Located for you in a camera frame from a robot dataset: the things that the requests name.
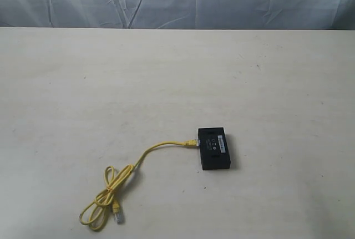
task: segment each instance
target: black device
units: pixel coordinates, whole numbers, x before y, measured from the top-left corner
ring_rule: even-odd
[[[230,168],[231,159],[222,127],[199,128],[199,147],[203,170]]]

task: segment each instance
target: white fabric backdrop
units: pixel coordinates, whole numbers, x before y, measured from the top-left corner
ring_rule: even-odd
[[[0,26],[354,29],[355,0],[0,0]]]

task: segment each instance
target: white backdrop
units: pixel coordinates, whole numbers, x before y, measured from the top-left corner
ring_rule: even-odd
[[[354,29],[355,0],[0,0],[0,26]]]

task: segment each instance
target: white tabletop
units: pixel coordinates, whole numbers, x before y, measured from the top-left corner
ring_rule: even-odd
[[[0,29],[1,238],[355,238],[355,32]],[[152,152],[223,126],[229,170]]]

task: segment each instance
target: white label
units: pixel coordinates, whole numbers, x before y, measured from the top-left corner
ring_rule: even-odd
[[[225,153],[226,152],[226,148],[224,147],[223,136],[222,135],[218,135],[217,137],[218,137],[218,143],[220,144],[221,153]]]

